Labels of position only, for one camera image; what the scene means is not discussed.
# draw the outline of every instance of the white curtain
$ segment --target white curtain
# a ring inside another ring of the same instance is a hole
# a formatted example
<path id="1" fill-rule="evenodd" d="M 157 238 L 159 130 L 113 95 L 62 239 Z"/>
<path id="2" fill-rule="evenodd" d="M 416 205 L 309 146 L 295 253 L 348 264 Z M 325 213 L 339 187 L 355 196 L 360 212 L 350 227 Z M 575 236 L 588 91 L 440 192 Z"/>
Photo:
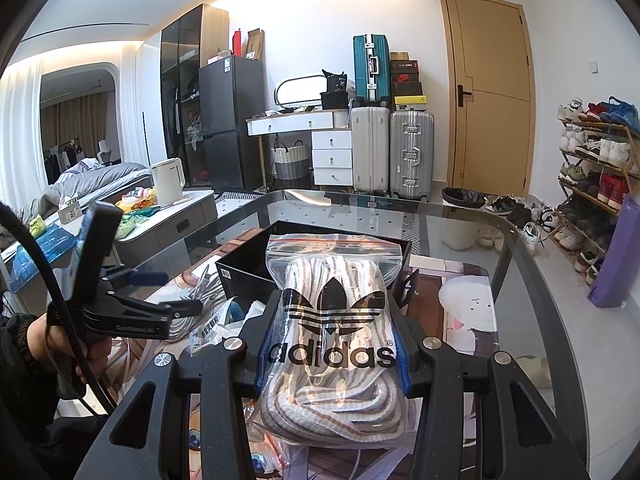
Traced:
<path id="1" fill-rule="evenodd" d="M 123 162 L 138 162 L 148 165 L 146 157 L 145 135 L 142 130 L 142 117 L 138 117 L 136 99 L 136 57 L 138 46 L 125 44 L 122 47 L 120 61 L 120 155 Z"/>
<path id="2" fill-rule="evenodd" d="M 47 185 L 40 138 L 40 79 L 36 56 L 8 67 L 0 78 L 0 200 L 29 206 Z"/>

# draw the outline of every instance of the white kettle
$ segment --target white kettle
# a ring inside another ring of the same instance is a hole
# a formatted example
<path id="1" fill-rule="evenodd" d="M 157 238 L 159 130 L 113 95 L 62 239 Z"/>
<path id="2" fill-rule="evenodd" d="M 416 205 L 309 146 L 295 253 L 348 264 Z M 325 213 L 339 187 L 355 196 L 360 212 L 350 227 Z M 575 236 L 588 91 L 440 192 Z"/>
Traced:
<path id="1" fill-rule="evenodd" d="M 154 184 L 158 194 L 158 205 L 165 207 L 178 200 L 182 200 L 182 188 L 184 187 L 184 171 L 182 161 L 179 158 L 168 158 L 162 162 L 156 162 L 151 171 L 154 175 Z"/>

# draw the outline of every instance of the wooden door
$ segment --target wooden door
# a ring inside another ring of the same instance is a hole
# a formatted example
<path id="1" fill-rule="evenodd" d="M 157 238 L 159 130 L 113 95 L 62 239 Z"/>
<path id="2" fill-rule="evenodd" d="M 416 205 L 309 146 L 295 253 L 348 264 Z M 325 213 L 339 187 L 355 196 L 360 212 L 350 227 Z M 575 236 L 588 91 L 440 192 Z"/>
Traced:
<path id="1" fill-rule="evenodd" d="M 449 181 L 455 187 L 524 196 L 535 110 L 522 8 L 499 0 L 444 4 L 455 108 Z"/>

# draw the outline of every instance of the curtain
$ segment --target curtain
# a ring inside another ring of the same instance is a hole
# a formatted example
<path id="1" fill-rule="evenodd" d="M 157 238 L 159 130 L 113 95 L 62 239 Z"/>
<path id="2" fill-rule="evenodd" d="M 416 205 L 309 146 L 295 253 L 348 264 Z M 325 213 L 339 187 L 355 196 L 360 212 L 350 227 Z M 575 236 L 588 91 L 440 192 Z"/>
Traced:
<path id="1" fill-rule="evenodd" d="M 85 95 L 48 106 L 40 111 L 42 147 L 49 150 L 78 139 L 85 156 L 98 153 L 98 142 L 105 138 L 107 92 Z"/>
<path id="2" fill-rule="evenodd" d="M 118 102 L 120 104 L 120 156 L 123 162 L 138 162 L 148 165 L 142 114 L 138 116 L 137 56 L 138 45 L 126 44 L 120 58 Z"/>
<path id="3" fill-rule="evenodd" d="M 40 137 L 42 58 L 18 62 L 0 78 L 0 200 L 30 206 L 47 185 Z"/>

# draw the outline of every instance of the black refrigerator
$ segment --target black refrigerator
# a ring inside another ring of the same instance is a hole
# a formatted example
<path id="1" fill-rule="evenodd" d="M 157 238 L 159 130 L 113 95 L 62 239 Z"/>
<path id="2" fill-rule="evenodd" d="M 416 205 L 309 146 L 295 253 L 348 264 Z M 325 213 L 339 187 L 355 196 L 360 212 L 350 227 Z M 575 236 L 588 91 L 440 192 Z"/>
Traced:
<path id="1" fill-rule="evenodd" d="M 262 185 L 258 137 L 246 120 L 265 111 L 261 61 L 229 56 L 200 69 L 202 134 L 211 189 L 253 190 Z"/>

